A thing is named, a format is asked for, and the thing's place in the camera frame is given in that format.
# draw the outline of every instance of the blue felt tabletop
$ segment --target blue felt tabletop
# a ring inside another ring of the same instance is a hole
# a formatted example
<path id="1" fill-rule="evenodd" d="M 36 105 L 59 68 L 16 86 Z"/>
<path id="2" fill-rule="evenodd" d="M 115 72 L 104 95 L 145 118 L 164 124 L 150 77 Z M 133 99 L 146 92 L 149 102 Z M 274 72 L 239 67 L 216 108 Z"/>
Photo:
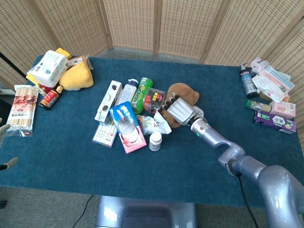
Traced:
<path id="1" fill-rule="evenodd" d="M 1 186 L 244 205 L 237 178 L 217 162 L 221 151 L 210 148 L 189 127 L 163 135 L 157 152 L 146 146 L 126 154 L 119 138 L 112 148 L 92 142 L 98 126 L 94 116 L 111 80 L 124 85 L 129 78 L 140 81 L 142 77 L 151 78 L 154 87 L 163 91 L 177 82 L 188 84 L 200 93 L 196 105 L 220 134 L 262 163 L 286 167 L 304 183 L 298 135 L 252 123 L 254 112 L 244 107 L 246 95 L 238 67 L 96 57 L 90 60 L 93 87 L 64 91 L 50 111 L 37 106 L 33 137 L 5 139 L 0 162 L 15 156 L 19 162 L 0 172 Z M 244 188 L 249 204 L 262 207 L 257 185 L 244 179 Z"/>

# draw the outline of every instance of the bottle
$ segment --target bottle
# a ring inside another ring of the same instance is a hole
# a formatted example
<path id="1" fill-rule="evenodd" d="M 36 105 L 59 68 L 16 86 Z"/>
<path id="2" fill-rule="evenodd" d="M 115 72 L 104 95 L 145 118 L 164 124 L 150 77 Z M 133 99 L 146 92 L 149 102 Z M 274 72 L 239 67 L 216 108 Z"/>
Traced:
<path id="1" fill-rule="evenodd" d="M 150 135 L 150 143 L 149 143 L 149 148 L 152 151 L 158 151 L 161 147 L 162 143 L 162 134 L 159 132 L 153 132 Z"/>
<path id="2" fill-rule="evenodd" d="M 123 90 L 120 92 L 115 106 L 120 105 L 121 103 L 126 101 L 132 101 L 134 94 L 137 90 L 138 81 L 136 79 L 129 79 L 128 82 L 129 84 L 126 84 Z"/>
<path id="3" fill-rule="evenodd" d="M 143 111 L 143 99 L 148 93 L 148 90 L 153 87 L 153 81 L 149 78 L 143 77 L 139 83 L 138 89 L 133 97 L 131 105 L 135 114 Z"/>
<path id="4" fill-rule="evenodd" d="M 239 74 L 241 75 L 241 79 L 242 79 L 243 86 L 245 88 L 247 97 L 252 98 L 252 97 L 257 96 L 257 88 L 252 81 L 251 74 L 249 73 L 249 71 L 246 70 L 245 64 L 246 63 L 243 63 L 240 65 L 241 71 Z"/>
<path id="5" fill-rule="evenodd" d="M 39 106 L 45 110 L 50 110 L 55 101 L 61 96 L 63 91 L 62 86 L 58 86 L 56 89 L 51 89 L 47 95 L 40 101 Z"/>
<path id="6" fill-rule="evenodd" d="M 245 104 L 246 108 L 251 108 L 258 111 L 263 111 L 269 113 L 271 111 L 271 106 L 268 104 L 263 104 L 255 101 L 247 100 L 247 103 Z"/>

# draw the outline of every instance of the yellow plush toy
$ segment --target yellow plush toy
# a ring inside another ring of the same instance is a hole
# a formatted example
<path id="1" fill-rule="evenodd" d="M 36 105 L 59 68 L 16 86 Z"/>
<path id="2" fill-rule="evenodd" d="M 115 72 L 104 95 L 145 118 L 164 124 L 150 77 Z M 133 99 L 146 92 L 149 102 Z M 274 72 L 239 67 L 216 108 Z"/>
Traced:
<path id="1" fill-rule="evenodd" d="M 86 63 L 81 62 L 67 70 L 60 78 L 59 84 L 65 90 L 79 90 L 94 84 L 91 71 Z"/>

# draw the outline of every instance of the noodle package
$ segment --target noodle package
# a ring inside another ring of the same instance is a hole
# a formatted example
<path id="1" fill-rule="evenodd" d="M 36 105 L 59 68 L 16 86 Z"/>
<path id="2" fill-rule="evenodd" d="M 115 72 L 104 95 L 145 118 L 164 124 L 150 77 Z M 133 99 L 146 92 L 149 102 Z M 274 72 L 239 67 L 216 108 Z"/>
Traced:
<path id="1" fill-rule="evenodd" d="M 14 103 L 7 121 L 10 128 L 7 130 L 6 136 L 32 136 L 38 90 L 29 85 L 15 85 L 15 90 Z"/>

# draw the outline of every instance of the green bottle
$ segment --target green bottle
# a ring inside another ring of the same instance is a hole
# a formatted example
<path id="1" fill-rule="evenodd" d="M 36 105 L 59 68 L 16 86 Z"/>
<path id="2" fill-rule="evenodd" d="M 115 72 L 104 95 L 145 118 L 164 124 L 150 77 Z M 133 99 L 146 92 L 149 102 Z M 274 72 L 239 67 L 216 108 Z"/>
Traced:
<path id="1" fill-rule="evenodd" d="M 143 111 L 143 99 L 148 90 L 153 87 L 153 81 L 147 77 L 143 77 L 139 83 L 138 89 L 133 97 L 131 105 L 135 114 Z"/>

